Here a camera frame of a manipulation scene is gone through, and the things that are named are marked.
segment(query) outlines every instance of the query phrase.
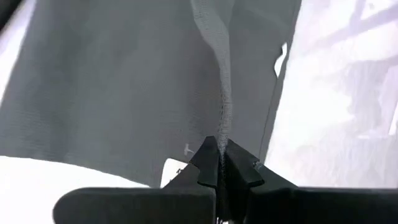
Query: gray fabric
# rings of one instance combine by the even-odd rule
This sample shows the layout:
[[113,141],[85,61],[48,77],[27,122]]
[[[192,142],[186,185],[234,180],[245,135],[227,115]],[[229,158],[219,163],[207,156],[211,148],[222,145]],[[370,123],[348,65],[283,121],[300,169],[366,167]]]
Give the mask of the gray fabric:
[[158,186],[166,158],[188,161],[186,144],[217,133],[230,65],[230,138],[259,155],[300,2],[207,1],[220,20],[209,30],[224,24],[226,39],[203,32],[195,2],[39,0],[0,109],[0,154]]

